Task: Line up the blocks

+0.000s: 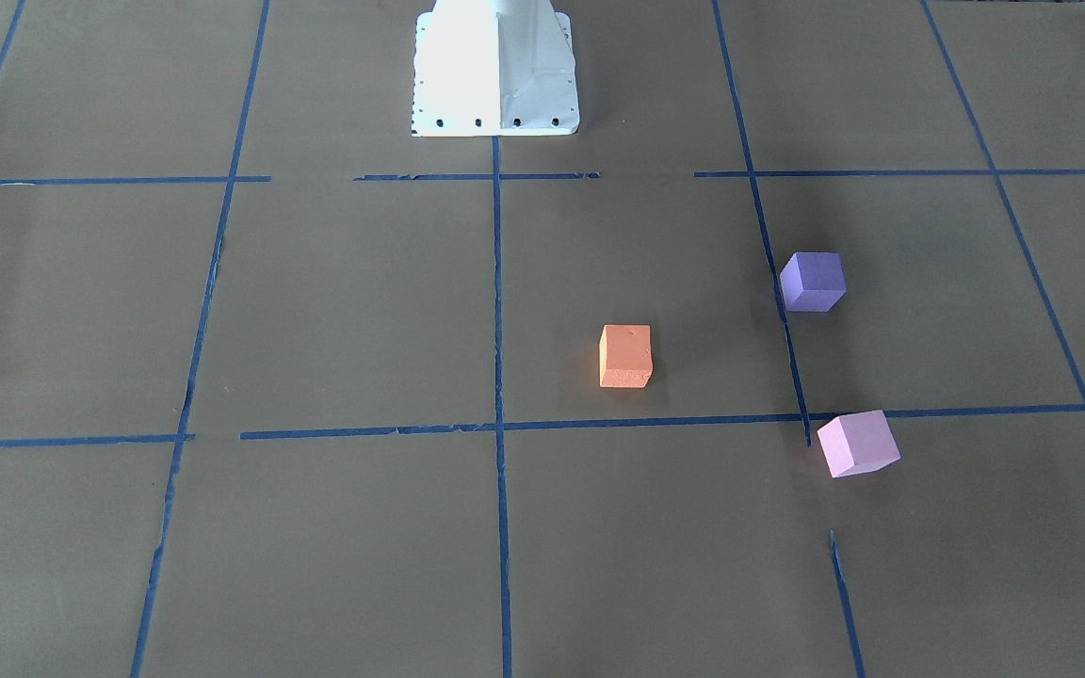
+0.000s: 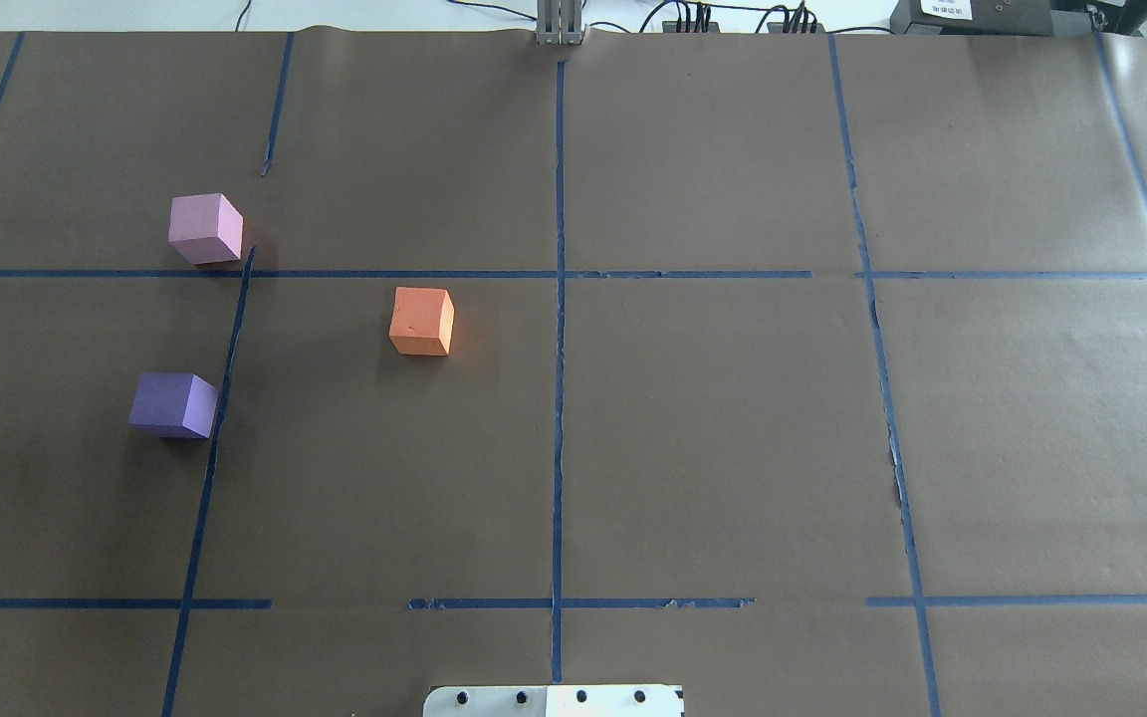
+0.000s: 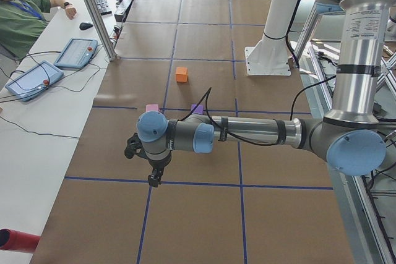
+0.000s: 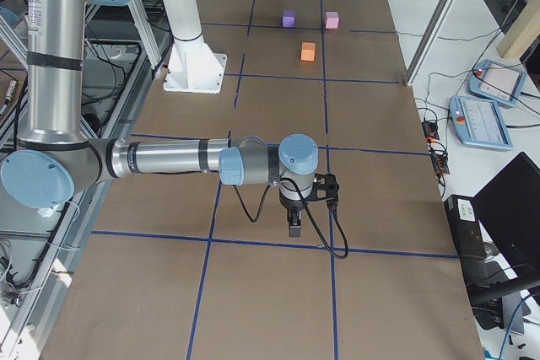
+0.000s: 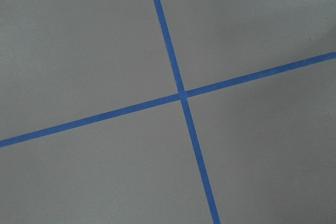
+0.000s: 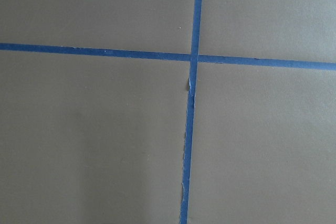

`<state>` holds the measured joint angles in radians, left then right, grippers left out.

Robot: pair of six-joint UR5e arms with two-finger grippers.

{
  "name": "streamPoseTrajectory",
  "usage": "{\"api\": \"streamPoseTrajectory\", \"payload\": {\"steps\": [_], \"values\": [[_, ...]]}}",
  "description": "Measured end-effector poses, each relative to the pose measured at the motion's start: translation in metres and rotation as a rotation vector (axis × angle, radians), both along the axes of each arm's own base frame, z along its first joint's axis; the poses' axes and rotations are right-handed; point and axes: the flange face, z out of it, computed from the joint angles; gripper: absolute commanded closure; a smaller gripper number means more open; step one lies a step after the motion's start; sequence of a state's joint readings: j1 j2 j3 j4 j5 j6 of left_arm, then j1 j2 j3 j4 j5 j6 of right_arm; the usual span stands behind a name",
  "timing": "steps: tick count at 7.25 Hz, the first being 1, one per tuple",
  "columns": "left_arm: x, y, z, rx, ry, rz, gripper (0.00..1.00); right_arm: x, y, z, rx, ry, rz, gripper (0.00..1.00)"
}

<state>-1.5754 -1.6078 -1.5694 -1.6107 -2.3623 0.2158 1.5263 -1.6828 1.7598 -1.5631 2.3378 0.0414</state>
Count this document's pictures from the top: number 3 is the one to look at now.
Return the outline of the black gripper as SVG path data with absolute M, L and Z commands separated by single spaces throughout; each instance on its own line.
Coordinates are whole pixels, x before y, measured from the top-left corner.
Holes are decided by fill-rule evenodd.
M 158 187 L 161 184 L 161 177 L 165 171 L 165 167 L 171 162 L 172 154 L 169 151 L 166 156 L 160 157 L 159 160 L 152 158 L 148 159 L 149 164 L 152 167 L 152 173 L 148 175 L 148 184 L 151 187 Z

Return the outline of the person's hand with watch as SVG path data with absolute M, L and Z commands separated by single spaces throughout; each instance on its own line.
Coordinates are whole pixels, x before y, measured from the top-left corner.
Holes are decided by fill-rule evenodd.
M 64 10 L 65 10 L 66 16 L 67 16 L 70 20 L 74 19 L 74 17 L 75 17 L 76 14 L 77 14 L 76 8 L 75 8 L 74 5 L 71 4 L 70 2 L 65 2 L 65 3 L 64 3 Z

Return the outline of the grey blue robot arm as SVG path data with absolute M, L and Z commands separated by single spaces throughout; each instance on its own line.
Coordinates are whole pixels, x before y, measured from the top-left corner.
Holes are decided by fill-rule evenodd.
M 395 0 L 316 0 L 320 14 L 345 14 L 331 109 L 322 119 L 248 119 L 211 116 L 191 111 L 167 119 L 147 111 L 124 154 L 139 156 L 152 166 L 148 183 L 158 186 L 174 150 L 210 153 L 215 142 L 234 140 L 260 147 L 289 145 L 314 153 L 331 168 L 361 176 L 385 159 L 385 141 L 373 115 L 377 80 L 390 8 Z

